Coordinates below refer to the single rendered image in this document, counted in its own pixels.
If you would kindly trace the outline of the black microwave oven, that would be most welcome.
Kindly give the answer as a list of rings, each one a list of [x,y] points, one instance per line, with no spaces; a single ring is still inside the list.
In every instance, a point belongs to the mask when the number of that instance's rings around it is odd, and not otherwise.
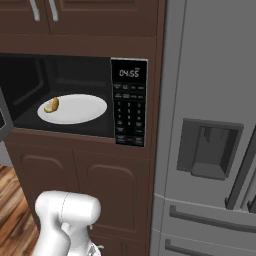
[[[142,147],[146,133],[146,59],[0,53],[0,88],[16,128],[113,138]],[[100,117],[80,124],[42,120],[38,108],[69,94],[107,103]]]

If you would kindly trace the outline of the brown cupboard door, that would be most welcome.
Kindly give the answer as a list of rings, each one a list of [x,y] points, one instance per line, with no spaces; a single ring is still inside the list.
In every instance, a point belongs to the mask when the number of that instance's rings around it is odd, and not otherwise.
[[[147,233],[149,161],[74,152],[80,191],[99,199],[93,233],[143,241]]]
[[[70,150],[8,143],[7,150],[37,227],[37,197],[48,190],[78,192],[76,169]]]
[[[131,235],[114,236],[90,232],[91,240],[96,245],[102,245],[102,256],[147,256],[146,243]]]
[[[58,22],[49,0],[45,6],[50,31],[59,35],[156,35],[158,0],[55,0]]]
[[[34,19],[29,0],[0,0],[1,34],[48,34],[49,26],[44,0],[35,0],[40,21]]]

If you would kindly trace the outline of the grey microwave door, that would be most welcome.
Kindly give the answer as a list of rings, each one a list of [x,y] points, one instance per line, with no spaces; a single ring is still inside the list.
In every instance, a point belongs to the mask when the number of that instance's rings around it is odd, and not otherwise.
[[[0,142],[14,129],[13,121],[0,88]]]

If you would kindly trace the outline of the white round plate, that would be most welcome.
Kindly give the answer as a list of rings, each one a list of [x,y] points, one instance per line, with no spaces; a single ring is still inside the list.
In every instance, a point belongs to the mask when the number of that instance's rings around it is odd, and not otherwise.
[[[44,107],[50,100],[44,102],[37,110],[37,115],[52,124],[70,125],[94,120],[107,110],[107,103],[100,97],[87,94],[69,94],[57,96],[59,107],[55,112],[46,113]]]

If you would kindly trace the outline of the yellow food piece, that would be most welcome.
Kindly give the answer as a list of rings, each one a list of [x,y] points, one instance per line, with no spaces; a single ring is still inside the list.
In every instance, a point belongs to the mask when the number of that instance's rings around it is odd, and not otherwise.
[[[44,111],[46,113],[52,113],[55,112],[59,107],[59,99],[57,97],[54,97],[52,100],[49,101],[49,103],[44,107]]]

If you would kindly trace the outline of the grey fridge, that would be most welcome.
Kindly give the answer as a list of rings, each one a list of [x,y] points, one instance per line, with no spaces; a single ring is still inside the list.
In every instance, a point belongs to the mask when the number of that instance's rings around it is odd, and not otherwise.
[[[233,210],[225,207],[256,126],[256,0],[167,0],[150,256],[186,256],[165,240],[217,256],[256,256],[256,234],[169,216],[256,227],[256,156]]]

